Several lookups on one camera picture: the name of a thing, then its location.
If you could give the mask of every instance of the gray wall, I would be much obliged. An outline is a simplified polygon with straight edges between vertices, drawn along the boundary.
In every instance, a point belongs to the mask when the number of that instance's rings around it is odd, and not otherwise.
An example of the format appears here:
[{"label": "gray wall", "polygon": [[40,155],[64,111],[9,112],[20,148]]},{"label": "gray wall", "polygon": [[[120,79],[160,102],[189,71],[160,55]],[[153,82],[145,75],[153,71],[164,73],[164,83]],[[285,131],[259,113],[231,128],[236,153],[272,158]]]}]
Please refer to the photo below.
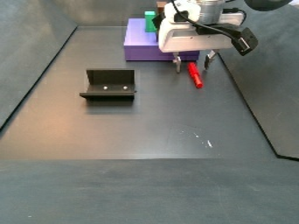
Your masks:
[{"label": "gray wall", "polygon": [[154,0],[52,0],[69,18],[85,26],[122,26],[154,10]]},{"label": "gray wall", "polygon": [[220,53],[247,104],[279,155],[299,158],[299,10],[287,5],[269,12],[247,11],[259,46],[247,56]]},{"label": "gray wall", "polygon": [[0,1],[0,128],[76,24],[48,0]]}]

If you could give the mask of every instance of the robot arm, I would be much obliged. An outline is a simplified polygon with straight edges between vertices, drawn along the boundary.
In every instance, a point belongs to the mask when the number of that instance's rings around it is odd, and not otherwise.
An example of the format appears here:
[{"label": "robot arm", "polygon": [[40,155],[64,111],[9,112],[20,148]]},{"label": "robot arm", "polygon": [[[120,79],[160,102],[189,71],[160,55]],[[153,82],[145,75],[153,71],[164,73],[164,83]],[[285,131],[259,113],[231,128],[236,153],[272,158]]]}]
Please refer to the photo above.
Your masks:
[{"label": "robot arm", "polygon": [[[292,0],[244,0],[256,11],[271,11]],[[180,71],[178,51],[211,49],[205,58],[205,68],[219,50],[235,46],[240,55],[257,46],[257,39],[248,28],[240,27],[244,14],[225,13],[225,0],[170,0],[164,6],[164,20],[158,31],[158,48],[172,52],[176,71]]]}]

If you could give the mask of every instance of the gray backdrop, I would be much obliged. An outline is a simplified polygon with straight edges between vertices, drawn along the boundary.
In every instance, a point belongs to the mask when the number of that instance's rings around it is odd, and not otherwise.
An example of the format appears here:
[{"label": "gray backdrop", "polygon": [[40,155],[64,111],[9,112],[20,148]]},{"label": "gray backdrop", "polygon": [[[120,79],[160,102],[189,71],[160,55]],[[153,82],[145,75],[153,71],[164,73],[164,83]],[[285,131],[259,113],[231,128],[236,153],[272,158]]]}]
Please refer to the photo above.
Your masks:
[{"label": "gray backdrop", "polygon": [[0,128],[76,24],[52,1],[0,1]]},{"label": "gray backdrop", "polygon": [[247,11],[244,26],[259,46],[244,57],[235,49],[220,56],[276,153],[299,158],[299,10],[287,5],[257,12],[240,1],[232,5]]}]

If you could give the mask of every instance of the gray table surface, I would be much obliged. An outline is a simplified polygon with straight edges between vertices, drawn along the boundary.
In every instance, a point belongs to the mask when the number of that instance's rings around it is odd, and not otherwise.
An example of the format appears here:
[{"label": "gray table surface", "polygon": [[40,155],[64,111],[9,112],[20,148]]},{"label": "gray table surface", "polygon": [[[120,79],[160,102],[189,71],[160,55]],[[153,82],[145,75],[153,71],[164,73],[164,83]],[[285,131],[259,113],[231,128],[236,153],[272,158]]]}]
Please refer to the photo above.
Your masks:
[{"label": "gray table surface", "polygon": [[[185,63],[177,74],[170,61],[125,62],[125,30],[76,30],[1,132],[0,158],[273,158],[220,60],[196,89]],[[86,104],[88,68],[134,69],[132,105]]]}]

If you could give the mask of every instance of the scratch mark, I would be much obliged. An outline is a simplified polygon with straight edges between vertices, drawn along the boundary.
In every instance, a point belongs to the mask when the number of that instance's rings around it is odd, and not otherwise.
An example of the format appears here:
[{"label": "scratch mark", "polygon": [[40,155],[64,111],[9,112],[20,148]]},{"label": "scratch mark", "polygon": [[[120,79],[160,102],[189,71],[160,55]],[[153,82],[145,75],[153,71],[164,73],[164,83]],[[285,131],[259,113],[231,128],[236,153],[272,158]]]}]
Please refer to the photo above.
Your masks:
[{"label": "scratch mark", "polygon": [[208,145],[209,145],[209,147],[212,148],[212,145],[211,145],[211,141],[208,140]]}]

